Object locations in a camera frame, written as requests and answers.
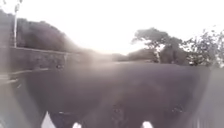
asphalt road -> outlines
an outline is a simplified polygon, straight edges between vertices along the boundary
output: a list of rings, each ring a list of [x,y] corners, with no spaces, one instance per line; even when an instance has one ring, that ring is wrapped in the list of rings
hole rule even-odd
[[[208,87],[187,128],[222,128],[224,126],[223,76],[224,71],[212,70]],[[27,119],[27,115],[34,118],[40,115],[35,107],[36,104],[27,93],[26,82],[17,77],[11,79],[5,76],[0,78],[0,83],[0,123],[6,128],[31,128],[31,123],[37,124],[41,119],[35,121]],[[42,128],[54,128],[48,116],[45,117]]]

low wall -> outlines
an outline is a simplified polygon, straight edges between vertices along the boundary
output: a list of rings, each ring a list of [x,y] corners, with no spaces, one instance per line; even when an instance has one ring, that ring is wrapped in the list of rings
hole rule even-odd
[[[0,72],[58,69],[88,61],[88,58],[79,53],[71,54],[12,47],[1,47],[0,59]]]

tree canopy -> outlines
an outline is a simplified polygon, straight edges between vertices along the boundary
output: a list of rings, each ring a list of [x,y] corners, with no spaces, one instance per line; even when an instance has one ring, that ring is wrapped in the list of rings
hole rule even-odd
[[[204,30],[200,36],[182,41],[167,32],[150,28],[138,30],[132,42],[144,41],[150,50],[154,49],[158,54],[160,63],[220,67],[224,60],[223,38],[223,31]]]

tree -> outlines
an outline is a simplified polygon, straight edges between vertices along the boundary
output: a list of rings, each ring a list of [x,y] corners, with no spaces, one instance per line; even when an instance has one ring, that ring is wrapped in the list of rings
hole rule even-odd
[[[128,60],[150,60],[157,63],[158,57],[154,49],[140,49],[128,54]]]
[[[182,43],[188,49],[188,60],[195,65],[216,65],[220,67],[224,60],[223,31],[204,30],[200,36]]]
[[[149,49],[155,50],[155,53],[159,55],[161,63],[176,63],[182,65],[186,60],[186,53],[179,47],[182,40],[171,37],[166,32],[159,31],[155,28],[138,30],[132,42],[137,41],[144,41]]]

